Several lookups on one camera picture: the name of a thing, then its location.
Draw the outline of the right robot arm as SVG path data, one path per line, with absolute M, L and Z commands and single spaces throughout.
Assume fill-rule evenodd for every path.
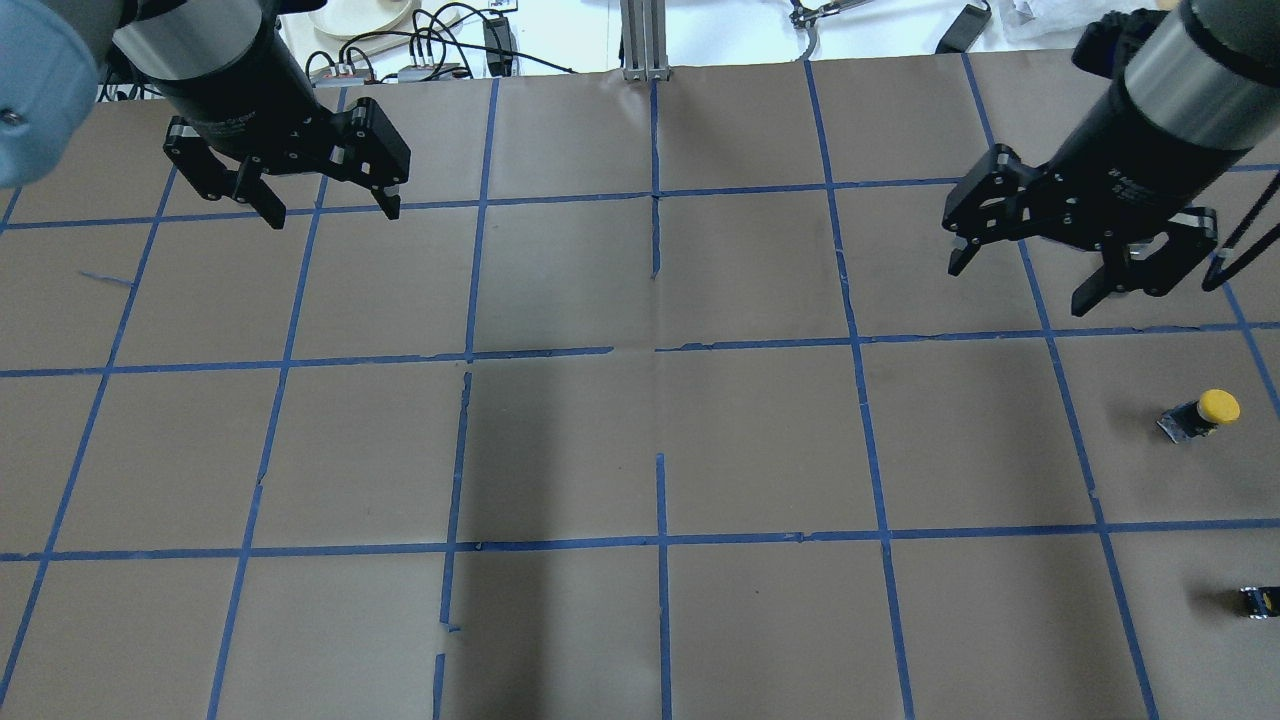
M 1170 12 L 1111 12 L 1089 24 L 1073 63 L 1108 88 L 1038 167 L 995 143 L 948 193 L 941 224 L 960 274 L 987 245 L 1042 237 L 1101 266 L 1071 295 L 1083 316 L 1102 300 L 1162 297 L 1201 263 L 1213 291 L 1277 242 L 1242 236 L 1277 193 L 1271 182 L 1244 220 L 1219 236 L 1196 199 L 1277 128 L 1277 4 L 1180 1 Z

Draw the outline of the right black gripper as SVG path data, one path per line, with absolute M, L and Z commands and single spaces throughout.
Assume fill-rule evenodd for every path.
M 1103 256 L 1071 293 L 1073 316 L 1114 293 L 1164 297 L 1216 249 L 1216 215 L 1192 202 L 1217 178 L 1219 150 L 1180 140 L 1069 140 L 1039 167 L 996 143 L 945 200 L 947 273 L 960 275 L 988 243 L 1039 236 Z M 1130 245 L 1158 234 L 1164 245 L 1132 259 Z

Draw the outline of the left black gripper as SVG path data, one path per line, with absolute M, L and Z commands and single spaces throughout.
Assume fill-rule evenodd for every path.
M 172 95 L 163 151 L 202 199 L 232 199 L 273 229 L 285 205 L 269 176 L 319 173 L 366 188 L 389 220 L 401 218 L 399 186 L 412 151 L 372 97 L 333 111 L 312 95 Z

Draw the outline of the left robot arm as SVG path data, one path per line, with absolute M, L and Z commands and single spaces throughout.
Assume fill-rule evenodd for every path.
M 3 186 L 47 176 L 119 51 L 174 108 L 163 151 L 202 197 L 251 206 L 270 227 L 285 205 L 270 176 L 319 173 L 366 188 L 401 215 L 411 151 L 379 104 L 324 108 L 276 32 L 320 1 L 5 1 Z

